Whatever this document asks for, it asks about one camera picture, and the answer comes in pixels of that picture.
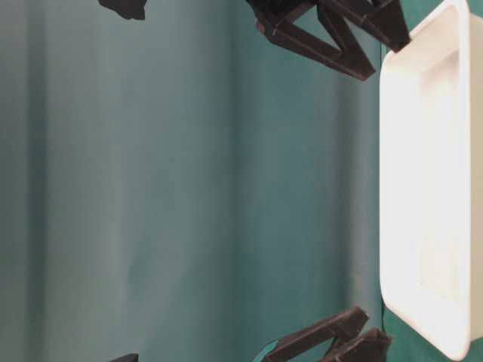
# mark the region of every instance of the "black object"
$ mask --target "black object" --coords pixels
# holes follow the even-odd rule
[[[144,6],[147,0],[99,0],[99,4],[114,10],[125,19],[145,20]]]
[[[127,354],[124,357],[111,360],[111,362],[137,362],[138,357],[139,356],[137,354]]]
[[[257,355],[258,362],[285,362],[317,345],[334,339],[322,362],[384,362],[392,339],[373,328],[360,335],[369,317],[359,307],[351,308],[311,327],[292,333]]]
[[[247,0],[257,17],[257,28],[273,44],[360,80],[375,71],[344,18],[395,52],[410,41],[399,0],[371,1]],[[340,49],[294,25],[315,6],[319,22]]]

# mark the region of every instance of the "green curtain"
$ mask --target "green curtain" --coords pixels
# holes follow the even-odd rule
[[[436,3],[403,0],[410,27]],[[242,362],[350,305],[381,325],[378,76],[273,47],[242,0],[147,17],[0,11],[2,357]],[[384,326],[389,362],[441,360]]]

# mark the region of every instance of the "white plastic tray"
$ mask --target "white plastic tray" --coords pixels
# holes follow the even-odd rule
[[[384,302],[453,360],[483,336],[483,19],[446,0],[380,80]]]

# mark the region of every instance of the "teal fabric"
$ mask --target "teal fabric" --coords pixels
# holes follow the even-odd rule
[[[413,29],[423,20],[437,5],[439,0],[403,0],[405,16],[410,29]],[[471,11],[474,14],[483,16],[483,2],[480,0],[468,1]],[[384,328],[386,332],[394,336],[394,342],[388,353],[387,362],[449,362],[441,352],[430,345],[422,336],[401,321],[390,310],[384,312]],[[483,339],[474,341],[465,362],[476,362],[483,360]]]
[[[0,43],[3,360],[242,362],[354,304],[380,325],[377,76],[273,47],[243,1],[10,1]]]
[[[237,358],[351,305],[381,323],[378,77],[353,80],[261,37],[235,2]],[[328,38],[315,12],[301,26]],[[379,68],[380,46],[355,30]],[[321,351],[300,358],[314,361]]]
[[[384,312],[384,326],[389,335],[395,337],[387,354],[387,362],[451,362],[389,310]],[[479,362],[482,359],[483,340],[478,340],[471,344],[463,362]]]

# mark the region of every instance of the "teal backdrop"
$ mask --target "teal backdrop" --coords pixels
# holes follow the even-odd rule
[[[436,3],[403,0],[411,27]],[[2,359],[242,362],[354,304],[381,326],[378,74],[273,47],[242,0],[146,10],[0,11]],[[389,362],[441,360],[384,327]]]

